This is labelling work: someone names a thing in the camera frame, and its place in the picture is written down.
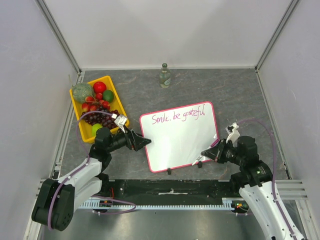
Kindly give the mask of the pink framed whiteboard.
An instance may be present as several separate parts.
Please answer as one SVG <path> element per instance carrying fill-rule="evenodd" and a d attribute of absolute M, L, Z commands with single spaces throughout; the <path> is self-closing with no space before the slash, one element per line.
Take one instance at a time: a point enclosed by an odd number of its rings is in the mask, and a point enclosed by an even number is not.
<path fill-rule="evenodd" d="M 146 113 L 139 122 L 143 136 L 151 140 L 145 151 L 153 173 L 206 162 L 201 152 L 219 141 L 209 101 Z"/>

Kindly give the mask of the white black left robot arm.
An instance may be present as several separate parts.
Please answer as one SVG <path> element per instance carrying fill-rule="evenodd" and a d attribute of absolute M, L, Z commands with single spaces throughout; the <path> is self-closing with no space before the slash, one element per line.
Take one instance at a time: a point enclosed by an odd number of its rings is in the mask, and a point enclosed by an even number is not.
<path fill-rule="evenodd" d="M 109 193 L 110 185 L 101 174 L 112 160 L 111 153 L 122 147 L 137 152 L 151 142 L 128 128 L 117 134 L 106 127 L 98 129 L 94 144 L 78 167 L 58 179 L 48 178 L 42 183 L 32 210 L 32 221 L 50 230 L 65 230 L 80 205 L 95 194 L 104 197 Z"/>

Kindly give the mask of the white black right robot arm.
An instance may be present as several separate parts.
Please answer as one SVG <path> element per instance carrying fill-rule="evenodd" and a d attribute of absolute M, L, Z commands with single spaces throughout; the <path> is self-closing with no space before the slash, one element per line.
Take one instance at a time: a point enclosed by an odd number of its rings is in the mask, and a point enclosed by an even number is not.
<path fill-rule="evenodd" d="M 241 136 L 234 146 L 221 139 L 214 147 L 201 152 L 216 163 L 239 166 L 239 172 L 230 177 L 229 191 L 242 197 L 258 221 L 267 240 L 303 240 L 277 189 L 269 166 L 260 160 L 253 137 Z"/>

